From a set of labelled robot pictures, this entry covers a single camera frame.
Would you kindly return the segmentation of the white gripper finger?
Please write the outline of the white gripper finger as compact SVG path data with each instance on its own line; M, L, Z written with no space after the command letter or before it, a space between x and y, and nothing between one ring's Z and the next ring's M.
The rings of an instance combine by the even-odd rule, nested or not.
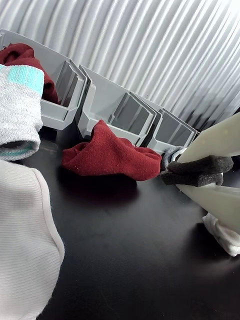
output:
M167 169L179 175L226 173L233 167L232 157L239 154L240 114L237 113L202 131Z
M240 232L240 189L214 183L195 187L177 184L176 187L228 228Z

